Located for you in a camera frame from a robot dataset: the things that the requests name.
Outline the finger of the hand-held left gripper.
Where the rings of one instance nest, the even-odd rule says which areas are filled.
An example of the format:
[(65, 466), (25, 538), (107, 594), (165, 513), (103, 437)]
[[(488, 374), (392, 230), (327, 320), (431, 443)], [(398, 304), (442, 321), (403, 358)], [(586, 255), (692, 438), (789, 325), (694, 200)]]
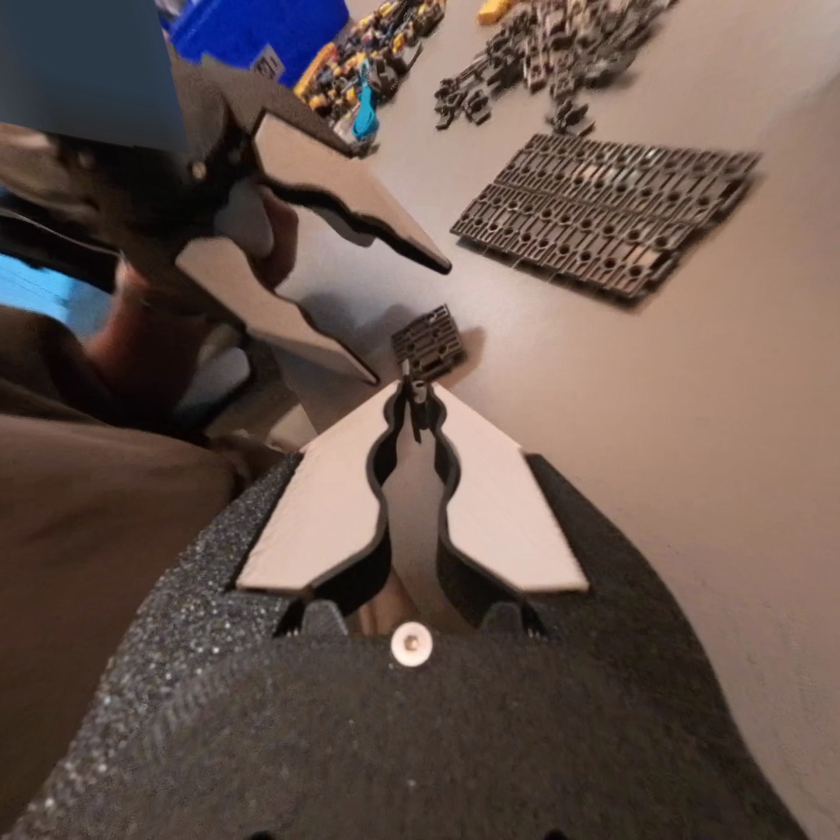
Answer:
[(452, 262), (369, 169), (292, 126), (261, 115), (252, 137), (262, 180), (288, 204), (319, 214), (361, 247), (378, 240), (405, 259), (446, 276)]
[(355, 353), (312, 323), (295, 301), (264, 287), (246, 253), (226, 237), (198, 238), (175, 260), (186, 277), (241, 321), (253, 338), (335, 374), (378, 385)]

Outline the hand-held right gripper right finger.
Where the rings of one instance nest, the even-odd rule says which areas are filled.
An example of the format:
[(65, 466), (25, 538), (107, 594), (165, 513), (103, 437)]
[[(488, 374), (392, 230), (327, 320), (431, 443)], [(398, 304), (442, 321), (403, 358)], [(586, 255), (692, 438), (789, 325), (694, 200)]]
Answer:
[(454, 485), (443, 534), (458, 557), (516, 595), (586, 592), (590, 584), (524, 449), (441, 385), (436, 435)]

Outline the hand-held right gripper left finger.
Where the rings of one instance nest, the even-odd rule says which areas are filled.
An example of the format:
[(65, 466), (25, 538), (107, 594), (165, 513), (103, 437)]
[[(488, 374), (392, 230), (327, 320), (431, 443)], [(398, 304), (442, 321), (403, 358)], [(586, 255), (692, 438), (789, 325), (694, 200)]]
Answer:
[(384, 484), (396, 468), (405, 408), (404, 383), (394, 381), (304, 448), (236, 589), (314, 592), (384, 545)]

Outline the dark grey track link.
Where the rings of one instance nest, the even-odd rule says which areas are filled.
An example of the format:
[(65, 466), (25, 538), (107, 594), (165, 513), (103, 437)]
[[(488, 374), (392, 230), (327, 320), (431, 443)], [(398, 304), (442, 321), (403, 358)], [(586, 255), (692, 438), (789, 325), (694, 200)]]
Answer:
[(424, 378), (419, 362), (406, 359), (402, 362), (402, 379), (406, 393), (406, 406), (411, 419), (413, 438), (420, 445), (425, 432), (433, 432), (437, 419), (434, 391)]
[(565, 98), (555, 101), (545, 118), (553, 133), (582, 138), (595, 129), (595, 119), (589, 113), (589, 102)]

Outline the short dark grey track strip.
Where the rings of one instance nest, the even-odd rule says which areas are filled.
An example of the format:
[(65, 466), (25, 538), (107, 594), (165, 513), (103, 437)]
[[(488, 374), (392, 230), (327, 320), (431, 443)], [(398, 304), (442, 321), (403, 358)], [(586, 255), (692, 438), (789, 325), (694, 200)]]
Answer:
[(391, 346), (401, 371), (414, 381), (434, 381), (466, 360), (461, 332), (447, 304), (395, 331)]

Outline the person's left forearm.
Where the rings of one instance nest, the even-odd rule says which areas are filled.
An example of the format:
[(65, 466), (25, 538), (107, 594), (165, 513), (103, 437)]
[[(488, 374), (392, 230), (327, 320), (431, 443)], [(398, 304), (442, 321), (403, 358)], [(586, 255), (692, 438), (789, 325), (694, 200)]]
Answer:
[(121, 259), (105, 323), (85, 355), (100, 383), (136, 413), (167, 415), (186, 393), (214, 322)]

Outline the person's left hand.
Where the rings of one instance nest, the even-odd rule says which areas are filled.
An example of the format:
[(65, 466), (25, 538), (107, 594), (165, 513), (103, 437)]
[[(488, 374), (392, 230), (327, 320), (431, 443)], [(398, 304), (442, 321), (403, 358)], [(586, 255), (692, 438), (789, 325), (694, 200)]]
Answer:
[(257, 263), (258, 276), (264, 287), (275, 291), (298, 262), (299, 215), (271, 190), (263, 188), (260, 194), (273, 245), (268, 256)]

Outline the teal brick separator tool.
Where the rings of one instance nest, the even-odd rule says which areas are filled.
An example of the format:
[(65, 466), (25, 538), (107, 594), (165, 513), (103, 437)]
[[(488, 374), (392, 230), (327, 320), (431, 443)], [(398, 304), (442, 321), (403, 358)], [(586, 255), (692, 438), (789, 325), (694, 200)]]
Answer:
[(358, 94), (358, 108), (351, 125), (353, 140), (362, 144), (371, 141), (380, 128), (377, 109), (380, 103), (380, 92), (371, 84), (368, 77), (362, 78), (360, 93)]

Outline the pile of yellow black bricks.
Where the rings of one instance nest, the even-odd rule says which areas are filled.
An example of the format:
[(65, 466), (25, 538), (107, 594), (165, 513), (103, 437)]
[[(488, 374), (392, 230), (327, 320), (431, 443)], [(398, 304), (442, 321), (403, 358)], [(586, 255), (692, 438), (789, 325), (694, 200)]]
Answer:
[(349, 130), (363, 89), (374, 109), (393, 100), (446, 12), (446, 1), (381, 3), (320, 49), (295, 95), (334, 131)]

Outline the blue plastic storage bin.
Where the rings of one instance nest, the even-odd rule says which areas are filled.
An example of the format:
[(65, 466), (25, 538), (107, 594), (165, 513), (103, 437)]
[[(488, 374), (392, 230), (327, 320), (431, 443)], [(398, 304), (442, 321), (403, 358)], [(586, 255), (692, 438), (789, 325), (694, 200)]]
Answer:
[(188, 2), (169, 40), (185, 60), (210, 56), (292, 88), (349, 20), (344, 1)]

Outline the pile of loose track links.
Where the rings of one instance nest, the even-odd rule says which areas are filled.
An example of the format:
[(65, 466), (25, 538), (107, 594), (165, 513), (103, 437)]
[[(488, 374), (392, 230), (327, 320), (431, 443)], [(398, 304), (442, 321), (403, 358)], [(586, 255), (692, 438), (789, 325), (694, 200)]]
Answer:
[(435, 92), (435, 129), (481, 125), (497, 100), (522, 86), (554, 102), (611, 86), (658, 31), (670, 1), (520, 2), (483, 49)]

